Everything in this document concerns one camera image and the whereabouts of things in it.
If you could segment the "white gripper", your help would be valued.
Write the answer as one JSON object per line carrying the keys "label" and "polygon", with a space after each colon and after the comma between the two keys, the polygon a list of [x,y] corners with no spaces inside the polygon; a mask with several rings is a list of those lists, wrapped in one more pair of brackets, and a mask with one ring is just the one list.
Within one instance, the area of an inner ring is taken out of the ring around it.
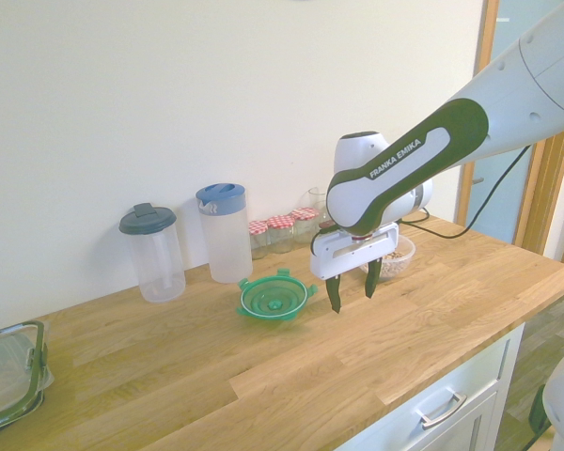
{"label": "white gripper", "polygon": [[319,235],[312,242],[310,270],[319,279],[326,280],[326,291],[331,308],[336,313],[341,309],[339,295],[340,275],[368,264],[365,294],[371,299],[382,268],[382,257],[395,251],[399,241],[399,226],[396,223],[383,225],[363,240],[338,230]]}

